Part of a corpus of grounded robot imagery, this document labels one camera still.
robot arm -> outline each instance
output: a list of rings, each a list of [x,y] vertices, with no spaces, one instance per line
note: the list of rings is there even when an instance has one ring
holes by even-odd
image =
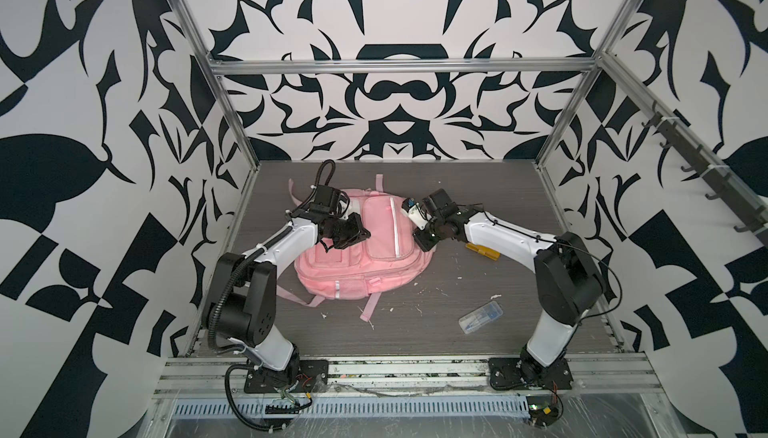
[[[349,197],[327,185],[332,172],[325,185],[319,184],[325,164],[312,194],[287,213],[281,230],[244,255],[226,253],[219,259],[204,305],[211,350],[243,353],[273,377],[275,388],[293,384],[299,362],[297,347],[274,326],[277,277],[316,243],[327,247],[322,239],[330,239],[331,248],[345,249],[370,237],[360,215],[346,213]],[[233,291],[243,286],[248,287],[247,295]],[[234,345],[219,347],[217,335]]]
[[[421,203],[407,199],[402,207],[416,223],[413,236],[424,251],[456,239],[494,249],[535,273],[543,310],[521,353],[519,374],[523,384],[542,382],[548,369],[564,359],[579,321],[607,287],[581,238],[570,232],[534,232],[476,205],[456,205],[443,189]]]

white robot arm segment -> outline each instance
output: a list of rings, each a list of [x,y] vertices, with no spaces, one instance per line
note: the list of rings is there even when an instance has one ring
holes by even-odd
[[[534,271],[533,258],[539,250],[549,248],[556,238],[550,233],[537,233],[499,220],[490,213],[476,213],[464,225],[464,231],[469,243],[498,251],[531,271]]]
[[[269,261],[276,265],[278,277],[283,274],[283,271],[294,260],[299,258],[299,255],[311,249],[317,243],[317,223],[312,223],[308,219],[296,218],[286,223],[286,227],[291,228],[290,233],[254,260],[256,262]],[[255,248],[244,251],[243,256],[250,255],[259,247],[263,246],[259,244]]]

clear plastic box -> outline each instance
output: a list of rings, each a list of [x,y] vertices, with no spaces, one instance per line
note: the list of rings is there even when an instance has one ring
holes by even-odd
[[[496,321],[502,315],[504,315],[502,307],[498,306],[496,301],[491,301],[459,318],[458,326],[462,327],[465,334],[470,334],[483,325]]]

black and white backdrop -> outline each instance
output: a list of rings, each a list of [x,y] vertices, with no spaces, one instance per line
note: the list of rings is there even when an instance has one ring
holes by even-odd
[[[2,434],[131,436],[249,166],[165,0],[2,1]]]
[[[187,0],[217,60],[590,56],[621,0]],[[534,158],[568,73],[229,77],[261,159]]]
[[[577,72],[229,76],[261,159],[532,159]]]
[[[645,0],[618,56],[768,195],[765,0]],[[600,76],[547,170],[573,231],[622,277],[618,317],[688,430],[768,433],[768,249]],[[611,279],[607,298],[616,303]]]

gray wooden tabletop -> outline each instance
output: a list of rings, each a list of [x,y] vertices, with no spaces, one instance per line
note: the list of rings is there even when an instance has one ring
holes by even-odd
[[[293,208],[287,181],[303,199],[318,163],[264,162],[248,203],[234,251],[272,235]],[[560,226],[533,164],[339,163],[331,185],[373,188],[384,174],[384,190],[421,199],[443,188],[456,203],[483,203],[490,213],[525,228],[558,234]],[[280,277],[283,288],[311,299],[293,267]],[[504,315],[472,334],[458,319],[491,299]],[[457,241],[442,241],[427,269],[408,285],[382,294],[370,323],[360,320],[366,300],[328,300],[308,309],[278,299],[276,325],[303,355],[504,354],[517,353],[531,337],[542,312],[533,273],[516,261],[494,261]],[[586,320],[569,351],[612,351],[599,318]]]

